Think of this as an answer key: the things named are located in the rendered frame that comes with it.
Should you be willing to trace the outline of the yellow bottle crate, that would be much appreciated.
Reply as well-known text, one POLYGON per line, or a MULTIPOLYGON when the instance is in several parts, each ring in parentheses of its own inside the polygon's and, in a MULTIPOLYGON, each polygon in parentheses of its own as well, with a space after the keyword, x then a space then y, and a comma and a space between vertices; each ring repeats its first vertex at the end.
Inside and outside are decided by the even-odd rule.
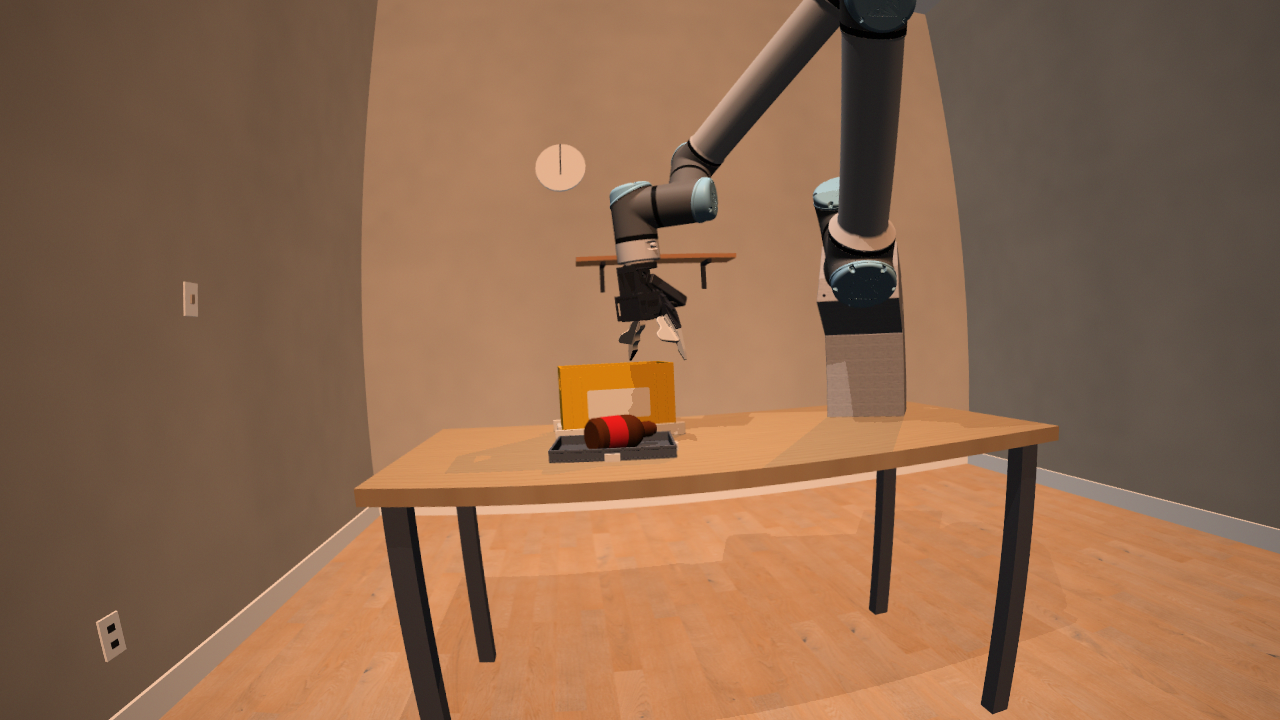
POLYGON ((673 423, 675 386, 660 361, 558 366, 561 425, 584 429, 598 416, 673 423))

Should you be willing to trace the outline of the brown glass bottle with red label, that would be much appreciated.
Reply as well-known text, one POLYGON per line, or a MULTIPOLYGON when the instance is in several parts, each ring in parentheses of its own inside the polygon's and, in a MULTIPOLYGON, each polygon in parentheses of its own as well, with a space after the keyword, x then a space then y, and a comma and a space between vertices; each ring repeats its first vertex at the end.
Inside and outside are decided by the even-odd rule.
POLYGON ((657 433, 654 421, 640 421, 634 415, 591 418, 584 428, 588 448, 637 447, 644 437, 657 433))

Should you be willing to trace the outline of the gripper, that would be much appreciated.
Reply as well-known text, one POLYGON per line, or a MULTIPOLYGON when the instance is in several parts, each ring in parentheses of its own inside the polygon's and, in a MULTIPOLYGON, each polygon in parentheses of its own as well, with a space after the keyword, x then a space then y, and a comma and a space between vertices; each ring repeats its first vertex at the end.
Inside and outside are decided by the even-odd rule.
POLYGON ((676 343, 678 354, 686 360, 687 355, 678 314, 675 306, 669 304, 663 290, 659 291, 650 284, 650 269, 653 268, 649 266, 657 268, 657 263, 637 263, 631 264, 631 266, 616 268, 620 284, 620 297, 614 297, 617 320, 631 322, 628 331, 620 334, 620 343, 628 345, 628 361, 632 361, 635 354, 637 354, 637 343, 646 325, 645 322, 657 318, 657 324, 660 327, 657 332, 658 338, 676 343), (637 296, 634 296, 631 292, 637 296))

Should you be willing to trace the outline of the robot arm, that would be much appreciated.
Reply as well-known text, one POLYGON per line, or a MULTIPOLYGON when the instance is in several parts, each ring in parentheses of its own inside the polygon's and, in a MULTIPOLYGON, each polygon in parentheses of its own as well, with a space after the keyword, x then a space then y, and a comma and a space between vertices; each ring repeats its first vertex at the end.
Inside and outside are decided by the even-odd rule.
POLYGON ((611 191, 617 263, 659 260, 657 228, 716 219, 710 176, 840 27, 840 177, 813 193, 823 270, 835 297, 850 307, 890 299, 897 284, 890 204, 904 41, 915 6, 916 0, 803 0, 698 132, 675 150, 669 184, 639 181, 611 191))

